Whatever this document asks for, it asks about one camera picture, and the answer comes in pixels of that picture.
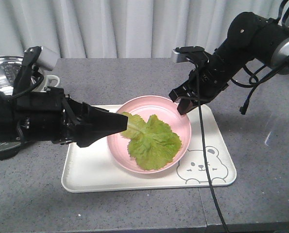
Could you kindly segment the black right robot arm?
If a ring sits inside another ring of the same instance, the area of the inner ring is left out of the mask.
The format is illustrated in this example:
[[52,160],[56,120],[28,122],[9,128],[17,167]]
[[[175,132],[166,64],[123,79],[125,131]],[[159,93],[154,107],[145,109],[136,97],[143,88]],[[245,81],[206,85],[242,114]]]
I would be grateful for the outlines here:
[[227,38],[213,54],[202,47],[189,46],[173,49],[171,57],[176,63],[195,65],[188,80],[169,94],[173,102],[179,101],[177,110],[184,115],[211,102],[254,59],[272,71],[255,83],[246,84],[246,88],[255,88],[277,73],[289,74],[289,27],[278,25],[272,18],[243,12],[232,21]]

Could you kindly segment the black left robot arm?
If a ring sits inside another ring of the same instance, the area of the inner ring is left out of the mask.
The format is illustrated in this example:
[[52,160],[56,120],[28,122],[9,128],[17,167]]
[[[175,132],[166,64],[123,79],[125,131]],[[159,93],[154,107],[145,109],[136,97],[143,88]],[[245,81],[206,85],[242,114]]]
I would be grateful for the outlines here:
[[84,148],[127,129],[128,117],[79,103],[62,88],[11,99],[0,92],[0,142],[51,141]]

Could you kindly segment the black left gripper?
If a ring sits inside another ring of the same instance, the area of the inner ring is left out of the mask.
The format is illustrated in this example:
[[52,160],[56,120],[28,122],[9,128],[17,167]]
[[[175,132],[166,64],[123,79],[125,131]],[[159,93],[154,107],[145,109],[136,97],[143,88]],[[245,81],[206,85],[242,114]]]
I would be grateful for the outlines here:
[[12,97],[12,141],[76,142],[85,148],[127,129],[128,117],[76,102],[62,88],[26,92]]

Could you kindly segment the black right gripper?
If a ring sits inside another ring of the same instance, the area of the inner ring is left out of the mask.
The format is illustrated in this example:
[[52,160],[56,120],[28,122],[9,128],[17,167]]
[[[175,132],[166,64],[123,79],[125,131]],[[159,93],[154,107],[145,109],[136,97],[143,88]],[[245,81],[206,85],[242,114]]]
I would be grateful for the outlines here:
[[225,86],[218,77],[209,70],[209,57],[207,52],[198,52],[188,59],[188,62],[195,65],[189,73],[188,80],[169,93],[170,99],[179,101],[177,111],[180,115],[186,115],[194,110],[201,103],[211,102]]

